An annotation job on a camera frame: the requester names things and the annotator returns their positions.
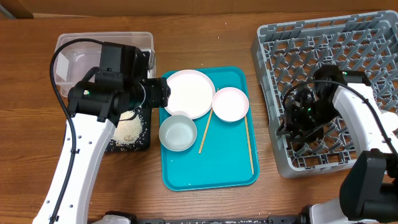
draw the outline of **wooden chopstick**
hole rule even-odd
[[[249,146],[249,157],[250,157],[250,165],[251,165],[251,174],[254,175],[254,168],[253,168],[253,158],[251,156],[251,146],[250,146],[250,135],[249,135],[249,128],[248,128],[248,117],[244,116],[244,124],[246,125],[246,136],[248,137],[248,146]]]
[[[210,120],[211,120],[212,114],[213,114],[213,107],[211,107],[209,119],[207,120],[207,124],[206,124],[205,133],[203,134],[203,138],[201,139],[201,144],[200,144],[200,148],[199,148],[199,154],[201,154],[201,150],[202,150],[203,145],[205,143],[205,138],[206,138],[206,135],[207,135],[207,129],[209,128],[209,124],[210,124]]]

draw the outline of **gray dish rack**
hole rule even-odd
[[[341,118],[324,127],[325,137],[300,149],[276,131],[284,118],[282,100],[294,85],[311,80],[324,64],[366,72],[382,110],[398,114],[398,14],[350,16],[260,26],[251,47],[269,117],[269,134],[280,175],[286,178],[347,169],[356,153]]]

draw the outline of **transparent container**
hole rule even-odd
[[[58,38],[57,50],[62,44],[78,38],[126,44],[139,47],[142,51],[150,50],[154,54],[154,39],[150,32],[92,32],[62,34]],[[69,90],[80,81],[86,72],[100,65],[101,46],[92,42],[77,42],[63,49],[54,65],[55,83],[60,86],[60,93],[67,97]],[[148,71],[148,78],[154,78],[156,65]]]

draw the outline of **blue tray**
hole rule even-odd
[[[235,87],[247,96],[248,86],[242,70],[237,67],[197,69],[206,74],[217,88]],[[168,78],[174,72],[167,72]],[[256,140],[251,109],[247,114],[254,175],[251,172],[248,139],[244,119],[226,123],[213,114],[201,154],[199,147],[210,112],[195,119],[198,136],[195,143],[183,152],[173,152],[162,145],[162,170],[165,185],[175,191],[242,186],[254,183],[259,176]],[[160,124],[170,115],[159,110]]]

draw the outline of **white grains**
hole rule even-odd
[[[127,111],[120,116],[120,120],[128,119],[132,116],[134,116],[134,111]],[[112,139],[116,141],[116,145],[132,144],[139,138],[141,131],[142,124],[138,115],[131,121],[120,121]]]

